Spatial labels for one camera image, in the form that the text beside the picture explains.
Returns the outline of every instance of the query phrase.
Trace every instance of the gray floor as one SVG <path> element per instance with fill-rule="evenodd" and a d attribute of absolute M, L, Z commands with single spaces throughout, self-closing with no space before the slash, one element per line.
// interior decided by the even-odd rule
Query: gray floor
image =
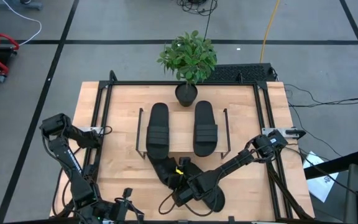
<path fill-rule="evenodd" d="M 59 40 L 73 0 L 49 0 L 43 11 L 20 11 L 42 22 L 37 40 Z M 347 0 L 358 25 L 358 1 Z M 263 39 L 274 0 L 219 2 L 211 16 L 208 37 L 226 40 Z M 204 32 L 207 17 L 183 12 L 169 0 L 80 0 L 68 40 L 173 39 L 184 31 Z M 26 39 L 38 29 L 12 12 L 0 10 L 0 32 Z M 357 40 L 339 1 L 282 0 L 269 39 Z M 164 75 L 156 58 L 163 45 L 65 45 L 40 120 L 56 113 L 73 116 L 83 81 L 106 79 L 113 69 L 119 80 L 173 80 Z M 260 45 L 216 45 L 218 63 L 257 63 Z M 0 84 L 0 204 L 24 142 L 45 77 L 57 45 L 25 45 L 11 65 L 9 78 Z M 279 78 L 312 92 L 320 101 L 358 97 L 358 45 L 268 45 L 264 62 Z M 313 103 L 307 93 L 290 86 L 293 104 Z M 324 139 L 341 155 L 358 151 L 358 105 L 298 109 L 302 125 Z M 295 126 L 299 120 L 293 113 Z M 311 136 L 300 140 L 307 151 L 337 158 L 330 148 Z M 12 198 L 5 222 L 47 218 L 58 165 L 42 148 L 38 130 Z M 346 183 L 347 175 L 340 175 Z M 344 193 L 335 185 L 328 201 L 313 204 L 317 216 L 342 219 Z"/>

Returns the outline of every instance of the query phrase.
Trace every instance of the wooden tabletop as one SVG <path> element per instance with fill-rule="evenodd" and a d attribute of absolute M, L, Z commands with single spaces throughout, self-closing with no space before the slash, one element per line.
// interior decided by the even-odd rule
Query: wooden tabletop
<path fill-rule="evenodd" d="M 84 82 L 82 84 L 73 125 L 77 127 L 90 126 L 97 87 L 98 82 Z M 170 111 L 170 131 L 180 129 L 183 133 L 193 125 L 194 118 L 191 118 L 197 101 L 207 100 L 211 102 L 215 119 L 219 120 L 217 121 L 219 127 L 224 124 L 224 117 L 222 116 L 221 118 L 223 119 L 221 119 L 219 113 L 223 115 L 223 109 L 227 108 L 232 151 L 225 159 L 221 159 L 220 153 L 213 153 L 208 157 L 196 157 L 191 153 L 191 149 L 186 149 L 186 145 L 173 146 L 172 148 L 175 151 L 180 152 L 170 152 L 169 154 L 170 157 L 174 157 L 176 160 L 181 156 L 190 156 L 192 162 L 202 170 L 217 168 L 236 156 L 249 139 L 260 134 L 255 96 L 251 86 L 199 85 L 197 86 L 197 99 L 188 108 L 180 106 L 177 102 L 174 94 L 175 87 L 173 85 L 113 86 L 107 122 L 107 125 L 112 127 L 112 133 L 104 138 L 101 165 L 99 167 L 98 185 L 102 198 L 107 201 L 114 201 L 114 198 L 121 197 L 122 191 L 126 187 L 133 188 L 131 200 L 139 210 L 145 213 L 145 220 L 227 221 L 228 216 L 235 216 L 236 221 L 274 221 L 266 165 L 256 163 L 241 167 L 220 181 L 219 186 L 226 197 L 226 204 L 221 212 L 212 213 L 208 217 L 197 217 L 182 206 L 180 208 L 175 207 L 168 215 L 158 213 L 158 206 L 172 191 L 159 181 L 150 161 L 147 158 L 143 160 L 135 151 L 139 108 L 143 108 L 144 118 L 148 120 L 147 117 L 150 116 L 150 109 L 154 103 L 166 103 Z M 103 107 L 105 92 L 102 97 L 101 107 Z M 283 83 L 268 83 L 268 92 L 276 127 L 292 127 L 291 114 Z M 268 127 L 269 122 L 262 91 L 260 91 L 260 97 L 265 125 Z M 101 108 L 98 126 L 100 125 L 102 110 Z M 183 136 L 183 138 L 189 138 L 187 142 L 192 142 L 192 134 L 187 133 Z M 219 141 L 227 144 L 226 138 L 219 137 Z M 70 147 L 76 149 L 77 145 L 72 141 L 70 142 Z M 144 148 L 144 142 L 141 142 L 139 148 Z M 82 150 L 76 155 L 80 164 L 82 164 L 84 154 L 85 150 Z M 289 191 L 303 209 L 309 215 L 314 216 L 299 155 L 284 149 L 282 151 L 282 160 Z M 61 198 L 63 186 L 67 182 L 67 176 L 62 175 L 60 182 L 57 199 L 54 201 L 58 212 L 63 208 Z M 278 188 L 277 192 L 281 216 L 285 217 L 282 194 Z M 68 202 L 70 199 L 71 194 L 68 190 L 65 200 Z M 163 206 L 163 211 L 169 209 L 172 204 L 173 200 L 168 199 Z M 198 213 L 207 213 L 209 211 L 202 201 L 196 202 L 192 200 L 188 204 Z M 128 212 L 127 219 L 134 220 L 135 215 Z"/>

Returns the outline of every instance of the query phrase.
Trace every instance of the white paper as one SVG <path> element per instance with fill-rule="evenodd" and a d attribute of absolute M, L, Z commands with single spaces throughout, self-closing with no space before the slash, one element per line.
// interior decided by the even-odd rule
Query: white paper
<path fill-rule="evenodd" d="M 316 154 L 312 151 L 310 151 L 310 153 L 306 158 L 314 165 L 324 162 L 320 157 L 316 156 Z M 310 166 L 311 165 L 308 161 L 305 160 L 303 162 L 304 169 Z M 336 180 L 338 173 L 330 174 L 330 176 Z M 334 185 L 334 181 L 331 180 L 331 178 L 329 178 L 328 176 L 317 177 L 314 179 L 307 180 L 307 182 L 308 182 L 309 192 L 322 202 L 326 201 L 329 191 Z"/>

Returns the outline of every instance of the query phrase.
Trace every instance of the black plant pot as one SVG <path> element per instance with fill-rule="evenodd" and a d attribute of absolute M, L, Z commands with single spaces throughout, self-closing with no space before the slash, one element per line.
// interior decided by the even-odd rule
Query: black plant pot
<path fill-rule="evenodd" d="M 179 84 L 175 89 L 175 95 L 182 106 L 190 106 L 196 99 L 198 94 L 194 85 Z"/>

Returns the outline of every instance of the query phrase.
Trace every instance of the black slide sandal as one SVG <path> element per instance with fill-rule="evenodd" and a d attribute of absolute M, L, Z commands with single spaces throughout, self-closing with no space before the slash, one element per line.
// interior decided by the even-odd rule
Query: black slide sandal
<path fill-rule="evenodd" d="M 215 124 L 212 105 L 208 101 L 200 101 L 196 105 L 193 149 L 197 156 L 205 157 L 215 151 L 218 143 L 218 126 Z"/>
<path fill-rule="evenodd" d="M 154 171 L 160 179 L 161 183 L 170 187 L 170 177 L 175 173 L 176 168 L 178 167 L 175 158 L 168 156 L 164 159 L 153 159 L 147 155 L 151 164 L 153 165 Z"/>
<path fill-rule="evenodd" d="M 165 103 L 152 107 L 146 135 L 147 155 L 153 159 L 165 159 L 169 153 L 169 112 Z"/>
<path fill-rule="evenodd" d="M 184 168 L 183 171 L 185 175 L 194 176 L 201 172 L 203 172 L 196 164 L 189 162 Z M 209 195 L 207 195 L 205 198 L 203 198 L 203 202 L 206 204 L 206 206 L 209 209 L 213 209 L 214 212 L 220 212 L 224 204 L 226 203 L 226 198 L 224 197 L 224 193 L 222 189 L 217 186 L 216 187 L 216 205 L 214 208 L 215 203 L 215 193 L 212 191 Z"/>

